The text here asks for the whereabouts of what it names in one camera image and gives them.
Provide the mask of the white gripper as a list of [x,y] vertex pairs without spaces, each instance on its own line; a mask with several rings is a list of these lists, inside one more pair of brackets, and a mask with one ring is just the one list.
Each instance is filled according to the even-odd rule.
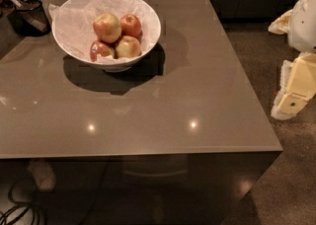
[[287,120],[297,116],[316,95],[316,0],[298,0],[292,10],[275,19],[268,31],[287,34],[288,43],[301,53],[285,60],[280,70],[280,90],[271,116]]

